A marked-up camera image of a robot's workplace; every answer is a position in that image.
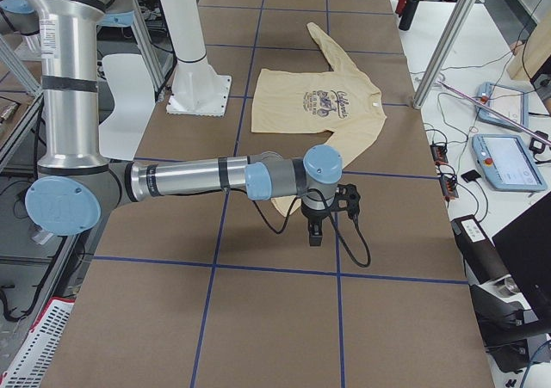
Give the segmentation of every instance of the cable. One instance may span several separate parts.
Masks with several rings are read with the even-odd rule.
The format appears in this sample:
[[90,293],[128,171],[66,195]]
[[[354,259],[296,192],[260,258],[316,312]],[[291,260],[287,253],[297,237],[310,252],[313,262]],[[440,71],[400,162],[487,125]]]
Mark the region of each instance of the cable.
[[441,93],[438,93],[438,96],[436,97],[436,104],[438,106],[438,111],[440,112],[440,115],[442,116],[442,120],[444,122],[444,124],[446,126],[448,126],[449,128],[453,128],[454,130],[456,130],[457,132],[460,132],[463,136],[465,136],[465,143],[468,142],[468,134],[466,134],[465,132],[463,132],[461,129],[457,128],[456,126],[452,126],[451,124],[449,124],[447,121],[446,121],[446,116],[444,114],[444,110],[443,110],[443,107],[442,107],[442,101],[440,100],[440,97],[442,95],[447,95],[449,97],[452,97],[452,98],[455,98],[456,100],[463,100],[462,98],[458,97],[458,96],[455,96],[455,95],[452,95],[452,94],[449,94],[449,93],[445,93],[445,92],[441,92]]
[[476,198],[476,196],[474,195],[473,192],[471,192],[468,188],[466,188],[465,186],[463,186],[461,183],[457,183],[457,186],[459,186],[460,188],[464,188],[471,196],[473,196],[473,199],[474,201],[476,202],[476,210],[474,211],[474,218],[476,219],[476,213],[479,212],[480,210],[480,202],[479,200]]
[[[493,64],[493,63],[497,63],[498,61],[501,61],[502,59],[504,59],[505,57],[507,57],[507,55],[511,55],[511,51],[508,51],[506,52],[505,54],[503,54],[501,57],[499,57],[498,59],[493,59],[492,61],[488,61],[482,65],[463,65],[463,66],[450,66],[450,67],[446,67],[446,68],[442,68],[440,71],[447,71],[447,70],[465,70],[467,68],[484,68],[486,67],[487,65],[490,65],[490,64]],[[412,75],[417,75],[417,74],[423,74],[424,72],[426,71],[418,71],[418,72],[410,72],[410,74]]]
[[484,219],[486,218],[486,216],[488,215],[488,211],[490,210],[490,201],[488,200],[488,196],[486,196],[486,192],[484,191],[484,189],[480,185],[479,181],[475,180],[474,182],[480,188],[480,191],[482,192],[482,194],[484,195],[484,199],[486,200],[486,211],[484,212],[484,216],[482,216],[482,219],[478,220],[479,223],[482,223],[484,221]]
[[33,301],[31,302],[31,305],[26,310],[22,311],[22,314],[19,317],[14,317],[12,315],[13,311],[17,308],[12,308],[12,309],[9,308],[8,297],[6,296],[5,291],[2,288],[0,288],[0,302],[2,302],[3,317],[4,317],[4,319],[6,319],[6,321],[8,321],[8,322],[19,322],[22,319],[28,317],[33,312],[34,307],[36,306],[36,304],[38,302],[40,292],[42,292],[42,288],[46,284],[46,281],[47,281],[48,277],[50,276],[50,273],[52,272],[53,267],[55,266],[55,263],[58,260],[59,255],[61,254],[61,250],[65,246],[66,241],[67,241],[67,236],[63,236],[63,239],[61,240],[61,243],[59,244],[57,252],[52,257],[52,260],[50,261],[50,263],[48,265],[48,268],[46,269],[46,272],[44,273],[44,276],[42,276],[42,279],[40,280],[40,283],[36,286],[36,288],[34,290],[34,296],[33,296]]
[[[542,3],[543,0],[539,0],[536,4],[536,6],[534,7],[534,9],[532,10],[532,14],[530,15],[530,18],[532,17],[532,15],[536,12],[536,9],[537,7],[540,5],[540,3]],[[523,65],[523,70],[524,70],[524,73],[526,74],[526,77],[528,77],[531,81],[531,77],[530,77],[530,74],[528,73],[528,71],[526,70],[526,65],[524,64],[524,54],[526,53],[526,51],[528,50],[528,43],[529,43],[529,38],[530,36],[532,35],[532,33],[530,33],[528,39],[526,40],[526,43],[524,44],[524,48],[523,48],[523,53],[521,54],[521,63]]]
[[0,95],[0,98],[2,98],[3,100],[6,100],[8,102],[14,102],[14,103],[19,104],[21,106],[20,102],[17,102],[16,100],[14,100],[12,98],[4,97],[3,95]]
[[[233,191],[233,192],[240,192],[240,193],[243,193],[243,194],[247,194],[247,192],[244,191],[241,188],[230,188],[230,190]],[[171,194],[171,196],[188,197],[188,196],[199,196],[199,195],[202,195],[202,194],[211,194],[211,193],[220,193],[220,192],[223,192],[223,190],[207,190],[205,192],[197,192],[197,193]],[[268,219],[266,218],[266,216],[264,215],[264,213],[260,209],[260,206],[257,204],[257,202],[255,200],[252,200],[252,204],[257,209],[258,214],[260,215],[260,217],[262,218],[264,223],[269,227],[269,229],[271,231],[273,231],[276,235],[281,235],[285,231],[285,229],[287,229],[288,221],[289,221],[289,218],[291,217],[291,212],[293,210],[294,203],[296,203],[296,201],[298,199],[299,199],[298,196],[293,199],[293,202],[291,203],[291,206],[289,206],[289,209],[287,210],[287,214],[285,215],[285,220],[283,221],[283,225],[280,229],[276,229],[268,221]]]
[[33,173],[34,173],[35,180],[38,180],[38,140],[39,140],[39,134],[40,134],[40,123],[42,122],[43,112],[44,112],[44,101],[42,101],[39,107],[38,117],[36,117],[36,125],[34,128]]
[[[539,0],[536,4],[536,6],[534,7],[534,9],[532,9],[532,12],[528,15],[528,17],[526,18],[526,22],[523,24],[523,27],[521,28],[520,32],[518,33],[518,36],[517,36],[517,43],[518,41],[520,41],[520,37],[521,35],[523,34],[524,30],[526,29],[526,27],[528,27],[528,24],[530,22],[530,20],[532,19],[532,16],[534,15],[534,13],[536,12],[537,8],[540,6],[540,3],[542,3],[543,0]],[[517,44],[515,46],[515,48],[513,49],[513,51],[511,51],[511,56],[509,57],[509,59],[507,60],[507,62],[505,63],[504,67],[503,67],[503,70],[501,71],[501,75],[499,76],[499,79],[498,81],[495,82],[495,84],[493,85],[493,88],[492,88],[492,91],[490,92],[490,95],[493,93],[493,90],[495,89],[495,87],[498,85],[498,83],[501,81],[501,78],[503,78],[503,75],[505,74],[505,69],[507,68],[507,65],[509,64],[509,61],[511,61],[511,59],[515,56],[514,54],[514,51],[517,49],[517,47],[519,47],[519,45]],[[524,55],[524,51],[526,51],[526,45],[524,46],[524,49],[523,49],[523,55]],[[521,61],[523,63],[523,68],[524,68],[524,72],[526,72],[526,69],[524,67],[524,60],[521,58]]]
[[344,247],[344,250],[346,250],[346,253],[348,253],[348,256],[350,257],[350,259],[360,268],[368,268],[369,265],[371,264],[371,252],[369,251],[369,246],[368,246],[368,243],[366,242],[365,240],[365,237],[363,237],[363,234],[362,232],[360,231],[360,225],[359,225],[359,222],[358,222],[358,217],[357,215],[354,216],[354,218],[352,219],[353,223],[354,223],[354,228],[356,229],[356,233],[358,234],[360,240],[362,241],[362,244],[363,244],[363,248],[365,249],[365,253],[366,253],[366,256],[367,256],[367,261],[365,263],[362,263],[362,262],[359,262],[356,257],[354,256],[354,254],[352,253],[352,251],[350,250],[350,247],[348,246],[348,244],[344,241],[344,238],[343,238],[343,235],[341,234],[340,230],[338,229],[338,226],[337,226],[337,222],[335,221],[335,219],[333,218],[333,215],[331,214],[331,209],[329,208],[329,206],[327,205],[327,200],[325,200],[325,197],[324,195],[316,188],[309,188],[308,189],[308,193],[310,192],[314,192],[316,193],[320,198],[321,198],[321,201],[323,202],[324,204],[324,208],[325,208],[325,211],[327,212],[328,216],[329,216],[329,220],[331,221],[331,225],[333,226],[333,230],[335,231],[335,234],[337,235],[338,237],[338,241],[343,245]]
[[2,189],[2,191],[0,191],[0,196],[4,193],[6,193],[6,191],[11,188],[12,186],[16,185],[17,183],[28,183],[28,184],[33,184],[31,181],[29,180],[18,180],[17,182],[12,182],[10,183],[8,186],[6,186],[5,188]]
[[[243,189],[241,188],[230,188],[231,191],[233,192],[240,192],[240,193],[243,193],[243,194],[247,194],[246,191],[244,191]],[[218,193],[218,192],[221,192],[221,190],[208,190],[208,191],[205,191],[205,192],[198,192],[198,193],[187,193],[187,194],[171,194],[171,196],[183,196],[183,197],[186,197],[186,196],[196,196],[196,195],[201,195],[201,194],[211,194],[211,193]],[[337,235],[338,237],[338,240],[340,241],[340,243],[343,244],[344,246],[344,249],[346,250],[346,253],[348,253],[348,255],[350,256],[350,259],[357,265],[359,266],[360,268],[367,268],[370,264],[371,264],[371,253],[369,251],[369,246],[368,246],[368,243],[367,241],[365,240],[365,237],[363,236],[362,232],[360,231],[360,225],[359,225],[359,222],[358,222],[358,218],[357,218],[357,215],[354,217],[354,219],[352,220],[353,223],[354,223],[354,228],[356,229],[356,233],[358,234],[360,240],[362,241],[362,244],[363,244],[363,247],[364,249],[366,250],[366,254],[367,254],[367,262],[366,263],[362,263],[362,262],[359,262],[356,257],[354,256],[354,254],[352,253],[352,251],[350,250],[350,247],[348,246],[348,244],[344,241],[344,238],[343,238],[343,235],[341,234],[340,230],[338,229],[337,227],[337,223],[335,222],[335,219],[333,218],[333,216],[331,215],[331,209],[329,208],[329,206],[327,205],[327,201],[325,200],[325,197],[324,195],[316,188],[310,188],[308,189],[308,193],[310,192],[314,192],[314,193],[317,193],[319,195],[319,197],[321,198],[321,200],[323,201],[323,204],[324,204],[324,208],[325,210],[327,211],[328,213],[328,216],[329,216],[329,220],[331,221],[331,225],[333,226],[333,229],[335,230],[335,234]],[[287,214],[285,215],[285,220],[283,221],[283,225],[280,229],[276,229],[269,221],[268,219],[266,218],[266,216],[264,215],[264,213],[262,212],[262,210],[260,209],[260,206],[257,204],[257,202],[255,200],[252,201],[252,204],[254,205],[254,207],[257,209],[257,212],[258,214],[260,215],[260,217],[262,218],[263,222],[269,227],[269,229],[271,231],[273,231],[276,235],[281,235],[286,229],[287,229],[287,226],[288,226],[288,221],[289,221],[289,218],[291,216],[291,212],[293,211],[293,206],[294,204],[296,203],[296,201],[299,199],[298,196],[295,196],[293,201],[291,202],[291,205],[289,206],[289,209],[287,210]]]
[[545,348],[546,345],[551,344],[551,340],[545,341],[540,347],[532,354],[532,357],[530,358],[530,361],[528,362],[528,366],[526,367],[526,371],[524,372],[523,379],[520,381],[520,386],[518,388],[524,388],[524,383],[526,382],[526,378],[528,377],[528,372],[530,368],[532,367],[532,364],[534,363],[534,359],[536,356],[540,353],[540,351]]

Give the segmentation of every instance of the table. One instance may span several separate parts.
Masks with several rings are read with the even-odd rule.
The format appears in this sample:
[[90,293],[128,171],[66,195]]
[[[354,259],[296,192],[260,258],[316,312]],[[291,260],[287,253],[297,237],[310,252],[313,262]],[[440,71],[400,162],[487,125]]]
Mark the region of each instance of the table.
[[356,268],[328,225],[308,247],[299,214],[274,236],[239,194],[120,208],[42,386],[492,386],[389,1],[201,0],[200,14],[210,63],[233,77],[226,115],[168,115],[165,100],[139,160],[323,143],[250,132],[261,67],[327,71],[306,32],[317,22],[383,93],[383,132],[343,177],[362,194],[373,265]]
[[[419,3],[411,29],[399,32],[404,52],[408,58],[410,71],[415,73],[423,71],[426,68],[454,6],[454,3]],[[426,49],[426,51],[420,52],[419,48]],[[508,52],[509,46],[502,38],[486,8],[484,5],[476,3],[458,35],[457,41],[443,68],[446,69],[450,66],[484,65],[489,61],[499,59],[501,56],[508,54]],[[501,76],[502,71],[504,71],[505,66],[510,60],[510,55],[506,55],[504,58],[483,68],[445,70],[443,71],[445,82],[465,94],[476,95],[476,91],[481,83],[485,81],[496,82],[501,77],[499,82],[503,85],[531,91],[533,88],[528,82],[510,80],[507,72]],[[412,74],[414,85],[417,84],[416,78],[421,78],[421,76],[422,74]],[[443,91],[444,89],[434,88],[430,92],[426,103],[422,107],[423,120],[429,123],[430,126],[434,126],[436,129],[446,133],[449,140],[463,141],[465,139],[463,135],[446,126],[443,122],[443,116],[437,106],[438,94]],[[536,93],[531,92],[528,94],[528,98],[530,112],[547,113]],[[468,128],[474,123],[474,107],[468,102],[459,101],[447,96],[441,96],[441,101],[446,121],[452,126],[468,132]],[[492,126],[481,121],[477,121],[475,126],[479,133],[517,134],[503,127]],[[551,131],[551,120],[530,117],[529,128],[549,133]],[[529,143],[529,136],[522,134],[521,137],[527,144]],[[429,141],[432,140],[431,132],[428,133],[428,139]],[[435,139],[436,141],[443,140],[438,135],[436,135]],[[462,149],[462,145],[450,145],[448,152],[449,162],[456,170],[459,168],[459,157],[461,157],[461,170],[457,171],[458,174],[475,169],[474,154],[472,153],[470,144],[461,155]],[[539,169],[549,184],[551,181],[551,169],[548,166],[540,166]],[[492,237],[515,217],[548,193],[548,190],[536,194],[497,192],[492,190],[484,179],[480,179],[480,184],[489,200],[489,213],[481,223],[489,237]],[[478,197],[482,208],[479,212],[480,218],[485,207],[485,200],[480,189],[474,186],[473,183],[467,185],[465,182],[462,182],[462,185],[469,188]],[[463,188],[459,188],[459,195],[458,200],[452,200],[449,203],[448,214],[450,219],[472,214],[475,210],[474,199]],[[491,283],[484,284],[482,287],[499,297]],[[529,308],[522,295],[504,300],[506,302],[518,301],[526,308]],[[491,364],[496,386],[503,386],[509,379],[518,379],[518,376],[513,373],[500,372],[493,360],[491,360]],[[550,379],[550,364],[534,366],[530,370],[530,377],[526,387],[543,388],[544,386],[548,386]]]

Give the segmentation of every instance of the white desk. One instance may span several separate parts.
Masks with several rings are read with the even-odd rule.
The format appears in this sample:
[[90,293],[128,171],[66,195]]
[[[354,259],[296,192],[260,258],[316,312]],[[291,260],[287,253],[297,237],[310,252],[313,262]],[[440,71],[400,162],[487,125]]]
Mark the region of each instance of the white desk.
[[[454,3],[419,3],[417,13],[413,19],[412,27],[409,31],[400,31],[400,38],[404,47],[404,52],[408,57],[408,66],[410,71],[424,71],[430,61],[430,57],[436,48],[436,44],[440,39],[443,29],[454,8]],[[467,66],[467,65],[483,65],[488,61],[500,58],[509,51],[509,45],[505,42],[498,28],[493,23],[492,18],[488,14],[486,8],[482,4],[475,4],[471,14],[467,18],[452,51],[450,52],[444,67],[449,66]],[[496,82],[502,74],[505,65],[511,57],[507,56],[500,61],[485,66],[484,68],[469,68],[464,70],[446,70],[443,71],[445,82],[456,89],[459,89],[465,94],[476,95],[477,89],[481,83],[485,81]],[[413,85],[417,87],[418,82],[415,78],[421,78],[422,74],[412,74]],[[505,71],[500,83],[510,85],[515,88],[532,90],[532,86],[528,82],[518,82],[509,79]],[[437,107],[437,96],[443,92],[443,89],[434,88],[422,108],[423,120],[425,123],[430,123],[434,128],[444,132],[449,141],[464,141],[465,136],[456,130],[446,126],[443,122],[443,117]],[[441,96],[443,112],[446,121],[452,126],[456,126],[461,130],[468,132],[468,128],[473,125],[475,118],[474,106],[465,101],[456,100],[448,96]],[[529,111],[533,113],[544,114],[547,112],[541,100],[536,93],[529,94]],[[489,134],[506,134],[516,132],[504,129],[499,126],[492,126],[477,120],[475,126],[479,133]],[[529,118],[529,128],[532,130],[542,130],[546,133],[551,133],[551,119]],[[432,140],[432,133],[428,132],[428,139]],[[527,143],[529,136],[521,134],[521,137]],[[435,140],[443,141],[442,136],[435,135]],[[461,167],[458,169],[459,156],[464,145],[449,145],[448,159],[450,164],[457,174],[460,175],[468,170],[475,169],[475,160],[472,149],[469,144],[461,158]],[[540,171],[551,186],[551,164],[540,166]],[[511,222],[516,216],[526,210],[529,206],[543,197],[549,190],[536,194],[528,193],[510,193],[496,192],[490,189],[484,178],[479,180],[480,185],[484,188],[489,200],[489,212],[486,219],[482,222],[482,227],[485,229],[489,237],[492,237],[501,228]],[[467,187],[477,196],[480,203],[480,218],[484,212],[485,200],[478,186],[474,183],[469,183]],[[460,198],[450,201],[449,218],[455,219],[460,216],[472,214],[476,208],[474,199],[463,189],[459,188]],[[523,298],[510,298],[512,300],[521,300],[525,305]],[[496,387],[503,387],[509,379],[517,379],[517,386],[520,385],[520,378],[513,373],[502,373],[499,371],[495,362],[489,358],[492,367],[492,376]],[[551,364],[541,364],[533,366],[530,369],[529,378],[525,388],[548,388],[551,381]]]

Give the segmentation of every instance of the metal frame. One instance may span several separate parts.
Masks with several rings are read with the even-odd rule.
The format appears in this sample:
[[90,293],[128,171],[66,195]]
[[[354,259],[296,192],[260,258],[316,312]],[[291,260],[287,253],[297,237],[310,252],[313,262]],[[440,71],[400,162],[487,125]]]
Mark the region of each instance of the metal frame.
[[436,45],[436,49],[432,54],[429,65],[424,72],[423,79],[421,80],[417,92],[413,97],[413,108],[420,109],[423,106],[427,96],[429,95],[430,88],[436,80],[436,76],[442,69],[444,61],[446,61],[446,58],[454,45],[455,39],[461,31],[461,28],[474,5],[474,1],[476,0],[457,0],[457,5],[454,8],[454,12],[452,12],[451,17],[448,20],[448,24],[446,24],[442,37]]
[[9,46],[2,35],[0,35],[0,60],[17,77],[28,94],[37,96],[40,93],[40,84],[38,84],[38,81],[36,81],[25,64],[15,55],[14,50],[11,49],[11,46]]

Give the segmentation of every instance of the electronic device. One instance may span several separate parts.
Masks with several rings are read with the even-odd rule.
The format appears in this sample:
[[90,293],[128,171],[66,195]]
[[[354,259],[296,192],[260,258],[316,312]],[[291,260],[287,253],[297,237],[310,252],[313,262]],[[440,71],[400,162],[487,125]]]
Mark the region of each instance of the electronic device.
[[548,188],[520,136],[476,134],[473,151],[486,180],[505,192],[538,192]]
[[[482,102],[486,100],[485,104],[489,108],[509,117],[522,126],[528,125],[528,97],[523,91],[502,84],[486,82],[479,87],[478,97]],[[484,108],[477,108],[477,113],[480,121],[510,128],[516,132],[519,131],[516,127],[501,120]]]
[[550,225],[551,194],[546,194],[498,232],[493,242],[534,313],[547,319],[551,328]]
[[455,243],[479,283],[497,280],[509,274],[474,215],[453,219],[451,227]]

